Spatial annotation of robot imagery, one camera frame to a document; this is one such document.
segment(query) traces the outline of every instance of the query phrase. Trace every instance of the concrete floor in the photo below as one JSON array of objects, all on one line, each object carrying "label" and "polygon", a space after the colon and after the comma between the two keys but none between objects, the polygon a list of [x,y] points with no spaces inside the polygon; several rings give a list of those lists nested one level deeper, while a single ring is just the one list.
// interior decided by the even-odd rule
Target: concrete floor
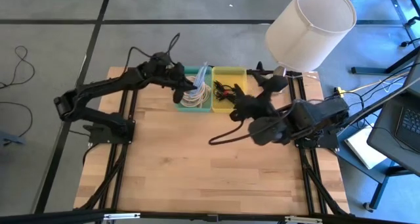
[{"label": "concrete floor", "polygon": [[[398,20],[390,0],[351,0],[359,20]],[[404,13],[412,14],[409,0],[398,0]],[[166,19],[166,18],[275,18],[290,0],[110,0],[105,19]],[[96,18],[102,0],[0,0],[0,18]],[[255,67],[261,60],[264,67],[273,69],[274,61],[264,44],[268,26],[258,25],[136,25],[103,26],[86,82],[104,79],[110,66],[121,66],[130,46],[147,53],[166,49],[177,33],[181,38],[171,56],[185,65],[207,61],[212,65]],[[33,199],[45,172],[54,140],[60,125],[53,98],[74,86],[93,26],[0,25],[0,81],[9,82],[18,58],[17,45],[25,45],[28,61],[37,73],[25,85],[0,90],[0,101],[21,102],[33,111],[33,127],[25,136],[27,144],[0,148],[0,215],[31,212]],[[332,89],[355,87],[382,79],[377,76],[349,74],[352,66],[387,67],[404,56],[412,47],[399,48],[408,39],[399,26],[357,26],[317,69],[325,96]],[[145,60],[133,55],[131,66]],[[18,79],[30,72],[21,67]],[[374,102],[386,93],[381,91],[370,100]],[[346,96],[349,104],[356,97]],[[91,107],[98,106],[98,100]],[[0,104],[0,130],[19,133],[28,125],[28,114],[21,108]],[[72,125],[83,131],[82,123]],[[81,157],[87,138],[70,134],[61,159],[47,211],[70,210],[81,174]],[[350,210],[360,217],[418,222],[420,202],[414,200],[420,191],[420,179],[414,175],[391,178],[378,210],[369,213],[361,208],[370,201],[375,181],[340,162]],[[161,223],[162,220],[142,220]],[[170,223],[189,221],[166,220]]]}]

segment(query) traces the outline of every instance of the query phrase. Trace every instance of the lamp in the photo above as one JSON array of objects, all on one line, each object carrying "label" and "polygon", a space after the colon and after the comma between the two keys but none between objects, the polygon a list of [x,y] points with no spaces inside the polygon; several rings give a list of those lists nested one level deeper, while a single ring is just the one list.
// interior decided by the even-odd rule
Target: lamp
[{"label": "lamp", "polygon": [[355,24],[350,0],[292,0],[266,32],[274,73],[315,70]]}]

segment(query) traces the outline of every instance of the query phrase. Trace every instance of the laptop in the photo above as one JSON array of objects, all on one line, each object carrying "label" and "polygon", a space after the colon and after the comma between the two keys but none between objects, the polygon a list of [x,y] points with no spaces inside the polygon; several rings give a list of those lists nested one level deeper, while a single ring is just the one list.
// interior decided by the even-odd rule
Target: laptop
[{"label": "laptop", "polygon": [[[420,77],[420,67],[415,67],[407,77],[404,85]],[[406,93],[410,101],[405,104],[400,113],[400,119],[396,128],[395,137],[416,151],[420,151],[420,82],[410,86]]]}]

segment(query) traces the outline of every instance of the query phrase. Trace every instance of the teal bin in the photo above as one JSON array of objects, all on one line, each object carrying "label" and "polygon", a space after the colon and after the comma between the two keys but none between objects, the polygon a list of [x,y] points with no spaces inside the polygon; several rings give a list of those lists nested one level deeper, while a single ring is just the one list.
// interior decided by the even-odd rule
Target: teal bin
[{"label": "teal bin", "polygon": [[[198,70],[201,66],[185,66],[185,76],[196,76]],[[175,105],[178,111],[180,112],[211,112],[211,107],[213,105],[213,76],[211,74],[211,67],[207,67],[205,71],[205,79],[204,82],[211,87],[210,97],[203,103],[201,108],[194,107],[189,108],[181,105],[178,103]]]}]

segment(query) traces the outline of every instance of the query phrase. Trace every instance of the wooden tabletop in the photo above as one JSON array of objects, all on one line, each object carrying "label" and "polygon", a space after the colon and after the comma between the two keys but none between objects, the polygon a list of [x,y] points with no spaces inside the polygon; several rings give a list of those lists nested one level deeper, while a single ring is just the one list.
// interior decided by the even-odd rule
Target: wooden tabletop
[{"label": "wooden tabletop", "polygon": [[[112,67],[109,78],[122,68]],[[307,99],[323,99],[316,72],[303,78]],[[248,94],[261,88],[248,77]],[[99,110],[117,112],[121,92],[102,97]],[[289,104],[289,89],[273,95],[276,108]],[[251,139],[210,146],[211,137],[238,126],[228,114],[177,112],[172,91],[157,85],[140,90],[134,119],[136,129],[129,146],[118,210],[187,213],[308,213],[299,159],[293,143],[255,145]],[[227,138],[247,134],[244,126]],[[74,207],[83,205],[102,182],[110,145],[99,145],[87,155]],[[348,211],[337,157],[317,149],[322,182],[340,207]],[[110,207],[113,184],[108,194]],[[316,189],[315,210],[319,211]]]}]

